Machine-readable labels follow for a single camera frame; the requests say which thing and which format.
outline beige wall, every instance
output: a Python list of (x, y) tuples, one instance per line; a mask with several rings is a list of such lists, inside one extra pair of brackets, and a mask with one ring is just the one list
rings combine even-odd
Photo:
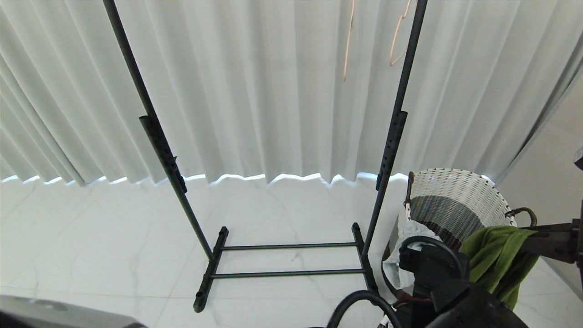
[[(550, 120), (497, 186), (511, 207), (530, 207), (539, 225), (571, 222), (578, 218), (583, 199), (583, 171), (574, 164), (583, 147), (583, 72), (579, 72)], [(518, 225), (528, 223), (526, 214)], [(575, 264), (549, 260), (576, 293), (582, 295)]]

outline pleated curtain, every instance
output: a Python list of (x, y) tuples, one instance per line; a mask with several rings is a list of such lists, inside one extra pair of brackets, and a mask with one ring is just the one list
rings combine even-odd
[[(116, 2), (184, 176), (378, 172), (415, 1), (403, 19), (406, 1), (352, 3)], [(163, 179), (103, 3), (0, 8), (2, 178)], [(496, 180), (580, 66), (582, 17), (579, 0), (430, 1), (393, 173)]]

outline woven basket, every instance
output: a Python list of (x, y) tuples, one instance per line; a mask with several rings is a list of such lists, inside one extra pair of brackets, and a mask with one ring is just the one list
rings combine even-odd
[[(517, 213), (528, 212), (531, 226), (536, 226), (537, 222), (529, 208), (512, 210), (490, 181), (458, 169), (410, 172), (404, 205), (407, 220), (424, 224), (456, 251), (468, 236), (487, 226), (516, 226), (514, 215)], [(390, 254), (387, 243), (382, 260)], [(386, 278), (385, 282), (400, 298), (402, 291), (395, 293)]]

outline black metal clothes rack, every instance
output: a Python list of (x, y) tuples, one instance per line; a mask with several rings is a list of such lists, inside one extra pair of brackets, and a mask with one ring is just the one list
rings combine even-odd
[[(405, 60), (403, 63), (403, 70), (401, 73), (401, 80), (399, 82), (399, 89), (397, 91), (397, 96), (395, 99), (395, 107), (391, 117), (391, 123), (389, 126), (389, 131), (387, 135), (387, 142), (385, 144), (385, 149), (381, 161), (381, 169), (377, 177), (376, 189), (377, 200), (373, 209), (373, 216), (368, 227), (368, 232), (366, 235), (366, 240), (363, 240), (362, 234), (360, 232), (360, 227), (357, 223), (352, 224), (352, 233), (354, 236), (353, 242), (336, 242), (336, 243), (305, 243), (305, 244), (289, 244), (289, 245), (251, 245), (251, 246), (225, 246), (227, 237), (229, 235), (229, 230), (227, 227), (222, 227), (219, 231), (219, 236), (213, 249), (210, 248), (208, 242), (206, 241), (205, 235), (202, 232), (202, 228), (196, 219), (196, 216), (188, 202), (186, 197), (187, 187), (184, 178), (180, 174), (180, 170), (176, 164), (176, 157), (172, 154), (168, 141), (154, 106), (148, 95), (146, 86), (142, 79), (142, 75), (139, 71), (138, 65), (135, 61), (132, 49), (129, 45), (128, 38), (125, 34), (124, 27), (121, 23), (120, 15), (115, 6), (114, 0), (103, 0), (105, 5), (107, 15), (111, 22), (111, 27), (115, 33), (115, 37), (120, 45), (121, 52), (124, 56), (125, 62), (128, 66), (129, 73), (134, 80), (134, 84), (142, 101), (142, 104), (146, 110), (145, 116), (140, 117), (140, 122), (154, 148), (158, 160), (160, 161), (164, 171), (168, 176), (168, 180), (176, 193), (176, 197), (180, 201), (184, 213), (186, 214), (192, 228), (200, 242), (205, 254), (209, 260), (209, 264), (206, 271), (202, 277), (201, 286), (195, 295), (195, 301), (193, 304), (195, 312), (201, 312), (206, 306), (206, 301), (208, 299), (210, 288), (216, 279), (227, 279), (227, 278), (254, 278), (254, 277), (289, 277), (298, 275), (331, 275), (331, 274), (362, 274), (364, 275), (364, 280), (367, 289), (375, 294), (378, 294), (378, 286), (374, 280), (373, 270), (371, 268), (370, 262), (368, 260), (368, 250), (370, 248), (370, 243), (373, 239), (374, 229), (376, 227), (378, 216), (381, 211), (382, 201), (385, 197), (387, 191), (387, 185), (389, 182), (389, 175), (391, 174), (393, 163), (395, 161), (397, 149), (399, 147), (399, 142), (401, 140), (401, 135), (403, 133), (403, 128), (405, 126), (405, 121), (407, 119), (407, 112), (401, 111), (403, 106), (403, 100), (405, 98), (405, 91), (407, 88), (407, 83), (409, 81), (409, 75), (411, 73), (411, 67), (413, 65), (413, 59), (415, 57), (415, 51), (417, 49), (417, 42), (419, 41), (419, 34), (421, 31), (421, 25), (423, 23), (423, 16), (425, 14), (425, 8), (427, 6), (427, 0), (418, 0), (417, 8), (415, 10), (415, 16), (413, 18), (413, 27), (411, 29), (411, 34), (409, 37), (409, 45), (407, 47), (407, 52), (405, 54)], [(356, 247), (359, 259), (360, 268), (352, 269), (339, 269), (339, 270), (304, 270), (304, 271), (273, 271), (273, 272), (249, 272), (249, 273), (228, 273), (228, 274), (218, 274), (217, 268), (219, 266), (220, 258), (223, 252), (237, 251), (237, 250), (278, 250), (278, 249), (303, 249), (303, 248), (326, 248), (326, 247)]]

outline brown basket handle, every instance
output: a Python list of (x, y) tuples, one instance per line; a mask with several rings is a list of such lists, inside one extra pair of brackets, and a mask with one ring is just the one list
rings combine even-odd
[(531, 226), (536, 226), (536, 224), (538, 223), (538, 219), (536, 218), (536, 214), (533, 210), (531, 210), (528, 207), (515, 208), (513, 210), (506, 212), (504, 215), (506, 217), (513, 217), (514, 215), (517, 215), (518, 213), (522, 213), (522, 212), (527, 212), (528, 215), (531, 216)]
[(413, 179), (415, 178), (415, 173), (409, 171), (409, 180), (407, 180), (407, 195), (405, 196), (405, 203), (411, 203), (411, 188), (413, 187)]

